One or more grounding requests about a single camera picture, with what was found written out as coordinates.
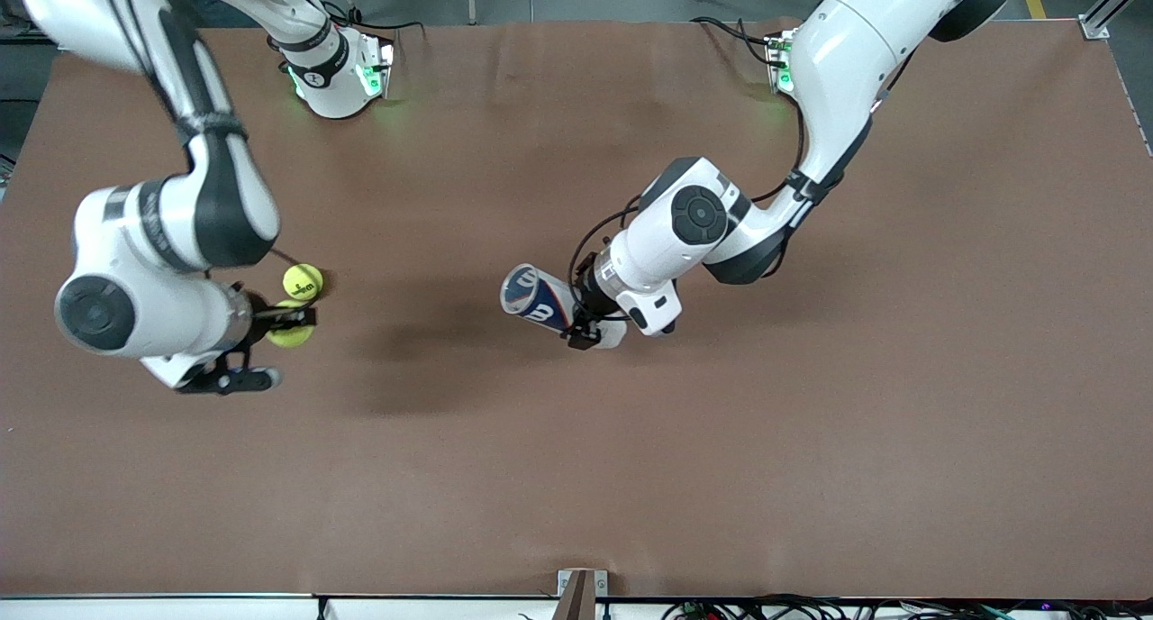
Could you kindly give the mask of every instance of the cable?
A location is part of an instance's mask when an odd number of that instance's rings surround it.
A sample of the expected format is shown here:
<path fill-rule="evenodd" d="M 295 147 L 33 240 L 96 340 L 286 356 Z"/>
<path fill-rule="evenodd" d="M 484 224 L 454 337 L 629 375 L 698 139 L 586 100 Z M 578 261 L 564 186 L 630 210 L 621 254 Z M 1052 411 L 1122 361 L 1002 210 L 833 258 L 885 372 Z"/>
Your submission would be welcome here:
<path fill-rule="evenodd" d="M 573 303 L 576 303 L 576 308 L 582 309 L 582 311 L 585 311 L 586 315 L 594 317 L 594 319 L 597 319 L 597 320 L 631 320 L 628 316 L 596 316 L 596 315 L 594 315 L 594 312 L 590 312 L 590 311 L 588 311 L 587 308 L 585 308 L 585 303 L 581 303 L 580 295 L 578 295 L 578 293 L 576 293 L 576 285 L 573 283 L 573 281 L 574 281 L 573 280 L 573 278 L 574 278 L 573 277 L 573 272 L 576 271 L 576 262 L 578 262 L 578 259 L 580 259 L 581 250 L 585 250 L 586 243 L 588 243 L 589 239 L 593 239 L 594 234 L 597 234 L 598 230 L 602 229 L 602 227 L 604 227 L 606 225 L 610 225 L 610 222 L 617 221 L 618 217 L 624 218 L 624 217 L 626 217 L 626 214 L 634 213 L 636 210 L 638 210 L 638 207 L 635 205 L 630 205 L 626 209 L 620 210 L 618 213 L 612 213 L 612 214 L 610 214 L 610 217 L 605 217 L 604 219 L 602 219 L 602 221 L 598 222 L 598 225 L 593 226 L 593 229 L 588 230 L 588 233 L 585 234 L 585 237 L 581 237 L 580 243 L 578 243 L 578 245 L 576 245 L 576 250 L 573 250 L 572 259 L 568 259 L 568 274 L 567 274 L 568 279 L 566 279 L 566 282 L 568 282 L 568 293 L 570 293 L 570 295 L 573 296 Z"/>
<path fill-rule="evenodd" d="M 902 62 L 900 68 L 898 68 L 897 71 L 894 73 L 892 80 L 889 81 L 889 86 L 886 86 L 886 93 L 888 93 L 888 91 L 891 91 L 892 86 L 897 85 L 897 81 L 900 80 L 900 75 L 905 74 L 905 69 L 909 67 L 909 62 L 913 59 L 914 54 L 917 54 L 918 50 L 920 48 L 914 47 L 913 51 L 909 53 L 909 56 L 905 58 L 905 61 Z"/>
<path fill-rule="evenodd" d="M 745 31 L 745 22 L 741 18 L 737 18 L 737 29 L 736 30 L 732 29 L 732 28 L 730 28 L 725 23 L 721 22 L 719 20 L 714 18 L 711 16 L 698 16 L 695 18 L 689 20 L 689 22 L 691 23 L 703 23 L 703 24 L 708 24 L 708 25 L 716 25 L 724 33 L 726 33 L 726 35 L 729 35 L 729 36 L 731 36 L 733 38 L 737 38 L 737 39 L 740 39 L 740 40 L 745 41 L 745 46 L 746 46 L 746 48 L 748 48 L 748 53 L 752 54 L 754 59 L 756 59 L 761 63 L 764 63 L 766 66 L 771 66 L 774 68 L 783 68 L 785 66 L 781 61 L 775 61 L 773 59 L 769 59 L 767 56 L 761 56 L 760 54 L 758 54 L 756 50 L 753 48 L 753 44 L 755 43 L 758 45 L 764 45 L 764 38 L 756 39 L 756 38 L 753 38 L 751 36 L 748 36 L 748 32 Z M 774 37 L 774 36 L 779 35 L 779 33 L 781 32 L 770 32 L 770 33 L 767 33 L 764 36 L 766 37 Z"/>
<path fill-rule="evenodd" d="M 626 213 L 626 211 L 631 209 L 634 204 L 636 204 L 638 201 L 641 201 L 640 194 L 638 194 L 638 196 L 630 198 L 628 204 L 625 204 L 625 209 L 621 210 L 620 214 L 620 229 L 625 229 L 625 214 L 623 213 Z"/>
<path fill-rule="evenodd" d="M 152 86 L 153 93 L 156 93 L 157 98 L 160 100 L 160 106 L 164 107 L 165 114 L 168 115 L 169 120 L 176 122 L 175 108 L 168 99 L 168 94 L 165 93 L 164 86 L 160 85 L 160 80 L 156 74 L 156 66 L 152 65 L 152 55 L 148 47 L 148 40 L 144 37 L 144 30 L 141 29 L 140 20 L 136 20 L 135 3 L 133 0 L 125 0 L 125 2 L 128 7 L 129 16 L 131 16 L 133 24 L 136 27 L 136 36 L 140 37 L 143 51 L 136 46 L 136 41 L 133 40 L 131 35 L 128 32 L 127 20 L 125 18 L 125 15 L 121 14 L 121 9 L 116 3 L 116 0 L 108 0 L 108 5 L 112 7 L 112 16 L 115 17 L 116 24 L 120 27 L 120 32 L 125 36 L 125 43 L 128 44 L 128 48 L 131 51 L 133 58 L 136 60 L 136 65 L 140 66 L 141 73 L 144 74 L 144 78 L 148 81 L 149 86 Z"/>
<path fill-rule="evenodd" d="M 371 28 L 374 30 L 402 30 L 405 28 L 412 28 L 414 25 L 420 25 L 421 28 L 424 27 L 424 23 L 421 23 L 420 21 L 409 21 L 407 23 L 399 23 L 399 24 L 395 24 L 395 25 L 376 25 L 376 24 L 371 24 L 371 23 L 366 23 L 363 21 L 353 20 L 352 17 L 349 17 L 349 15 L 348 15 L 347 12 L 345 12 L 344 9 L 337 7 L 334 3 L 329 2 L 326 0 L 322 0 L 321 5 L 317 5 L 316 2 L 314 2 L 314 0 L 304 0 L 304 1 L 308 2 L 309 5 L 312 5 L 314 8 L 319 9 L 321 13 L 324 14 L 325 17 L 332 18 L 333 21 L 337 22 L 337 24 L 344 25 L 344 27 L 360 25 L 362 28 Z M 334 7 L 338 13 L 333 14 L 332 12 L 330 12 L 329 10 L 330 6 Z"/>
<path fill-rule="evenodd" d="M 797 157 L 793 160 L 793 168 L 797 168 L 800 167 L 800 161 L 805 157 L 805 115 L 801 113 L 800 106 L 796 103 L 793 98 L 791 98 L 791 96 L 786 93 L 782 94 L 784 94 L 785 99 L 787 99 L 797 111 Z M 776 186 L 774 189 L 770 189 L 766 194 L 762 194 L 762 196 L 752 198 L 752 202 L 753 204 L 760 204 L 760 202 L 766 201 L 766 198 L 769 198 L 771 196 L 777 196 L 777 194 L 779 194 L 781 190 L 784 188 L 789 188 L 787 177 L 781 181 L 781 184 Z"/>
<path fill-rule="evenodd" d="M 753 55 L 754 59 L 764 63 L 766 66 L 771 66 L 773 68 L 786 68 L 787 65 L 784 61 L 777 61 L 775 59 L 769 59 L 767 56 L 761 56 L 756 53 L 753 47 L 753 41 L 749 40 L 748 35 L 745 32 L 745 22 L 737 18 L 737 29 L 740 30 L 740 38 L 745 41 L 745 47 L 748 48 L 748 53 Z M 764 45 L 764 39 L 761 39 L 761 45 Z"/>

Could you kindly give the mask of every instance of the tennis ball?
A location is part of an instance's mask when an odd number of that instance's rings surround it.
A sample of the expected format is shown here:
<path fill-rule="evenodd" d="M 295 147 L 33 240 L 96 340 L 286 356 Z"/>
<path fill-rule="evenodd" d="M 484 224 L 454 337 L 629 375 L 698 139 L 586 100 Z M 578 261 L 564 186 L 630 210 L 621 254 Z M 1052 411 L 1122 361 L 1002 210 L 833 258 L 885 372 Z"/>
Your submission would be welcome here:
<path fill-rule="evenodd" d="M 285 271 L 281 280 L 285 292 L 296 300 L 312 300 L 321 295 L 324 288 L 324 275 L 312 264 L 294 264 Z"/>
<path fill-rule="evenodd" d="M 277 308 L 299 308 L 301 307 L 300 300 L 280 300 L 277 303 Z M 267 338 L 272 345 L 277 348 L 300 348 L 304 345 L 304 341 L 312 337 L 312 330 L 316 328 L 314 325 L 306 325 L 306 327 L 293 327 L 293 328 L 273 328 L 271 332 L 265 333 L 264 338 Z"/>

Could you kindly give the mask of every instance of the brown table surface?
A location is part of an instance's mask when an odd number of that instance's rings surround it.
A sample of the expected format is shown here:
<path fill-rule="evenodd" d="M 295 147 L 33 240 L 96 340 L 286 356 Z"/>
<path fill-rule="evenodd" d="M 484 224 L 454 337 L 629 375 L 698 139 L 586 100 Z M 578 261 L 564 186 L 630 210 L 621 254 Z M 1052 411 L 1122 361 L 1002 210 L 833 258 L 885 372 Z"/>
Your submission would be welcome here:
<path fill-rule="evenodd" d="M 70 220 L 182 171 L 144 82 L 63 56 L 0 205 L 0 591 L 1133 598 L 1153 583 L 1153 164 L 1073 22 L 927 43 L 754 287 L 575 353 L 503 315 L 678 156 L 755 194 L 796 118 L 687 24 L 407 31 L 325 122 L 259 31 L 206 38 L 339 283 L 263 395 L 173 395 L 52 316 Z M 284 265 L 243 271 L 277 295 Z"/>

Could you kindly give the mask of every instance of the gray floor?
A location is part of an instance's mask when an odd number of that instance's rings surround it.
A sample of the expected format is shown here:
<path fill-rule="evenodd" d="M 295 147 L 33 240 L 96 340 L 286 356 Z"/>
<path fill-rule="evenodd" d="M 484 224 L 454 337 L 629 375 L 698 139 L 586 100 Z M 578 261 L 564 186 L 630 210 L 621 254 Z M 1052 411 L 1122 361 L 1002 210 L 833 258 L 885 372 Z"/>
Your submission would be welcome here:
<path fill-rule="evenodd" d="M 174 0 L 195 9 L 198 24 L 246 23 L 229 8 L 197 0 Z M 346 0 L 331 0 L 346 5 Z M 1075 16 L 1095 0 L 1042 0 L 1049 17 Z M 820 0 L 477 0 L 481 24 L 510 21 L 617 20 L 687 21 L 715 16 L 749 21 L 782 15 L 806 16 Z M 429 25 L 462 25 L 468 20 L 467 0 L 356 0 L 370 23 L 389 24 L 420 20 Z M 1011 0 L 1001 18 L 1027 18 L 1024 0 Z M 1110 25 L 1109 45 L 1129 86 L 1132 101 L 1145 122 L 1153 122 L 1153 0 L 1138 0 Z M 12 45 L 0 39 L 0 100 L 35 100 L 44 91 L 55 51 L 47 45 Z M 35 114 L 33 101 L 0 101 L 0 153 L 15 157 Z"/>

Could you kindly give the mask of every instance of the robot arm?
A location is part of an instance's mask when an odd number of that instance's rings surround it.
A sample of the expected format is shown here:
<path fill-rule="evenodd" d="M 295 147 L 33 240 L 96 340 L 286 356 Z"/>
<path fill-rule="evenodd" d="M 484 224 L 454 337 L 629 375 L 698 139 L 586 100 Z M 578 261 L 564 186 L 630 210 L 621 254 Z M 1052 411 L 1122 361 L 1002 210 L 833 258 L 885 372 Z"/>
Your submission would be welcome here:
<path fill-rule="evenodd" d="M 336 25 L 321 0 L 221 0 L 261 24 L 315 114 L 347 118 L 384 94 L 391 41 Z"/>
<path fill-rule="evenodd" d="M 54 40 L 93 61 L 144 74 L 176 127 L 189 172 L 104 188 L 76 211 L 73 275 L 56 296 L 69 340 L 140 357 L 175 390 L 204 391 L 205 366 L 266 325 L 263 301 L 205 271 L 267 254 L 279 217 L 249 153 L 212 55 L 165 0 L 25 0 Z M 266 390 L 267 370 L 213 375 L 210 391 Z"/>
<path fill-rule="evenodd" d="M 796 100 L 802 115 L 808 145 L 800 162 L 773 204 L 759 209 L 707 159 L 675 160 L 641 194 L 631 225 L 581 264 L 574 323 L 563 330 L 570 345 L 605 346 L 605 324 L 616 324 L 619 312 L 648 337 L 671 332 L 681 310 L 675 280 L 696 264 L 721 283 L 771 274 L 868 136 L 890 74 L 925 37 L 960 38 L 1005 1 L 824 0 L 800 28 L 767 41 L 774 90 Z M 505 311 L 527 317 L 508 303 L 507 286 Z"/>

